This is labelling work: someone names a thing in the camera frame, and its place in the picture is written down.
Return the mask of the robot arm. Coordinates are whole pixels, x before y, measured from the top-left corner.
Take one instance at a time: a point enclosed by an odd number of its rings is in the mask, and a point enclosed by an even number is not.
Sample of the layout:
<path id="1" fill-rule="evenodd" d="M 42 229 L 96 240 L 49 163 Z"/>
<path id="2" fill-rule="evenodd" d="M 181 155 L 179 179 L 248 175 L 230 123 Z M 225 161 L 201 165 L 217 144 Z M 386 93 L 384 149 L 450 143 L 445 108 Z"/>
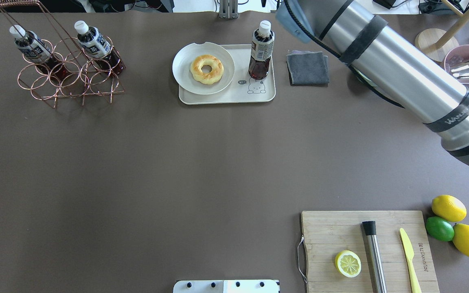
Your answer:
<path id="1" fill-rule="evenodd" d="M 469 165 L 469 87 L 353 0 L 284 0 L 277 20 L 303 42 L 315 41 L 358 70 L 441 137 Z"/>

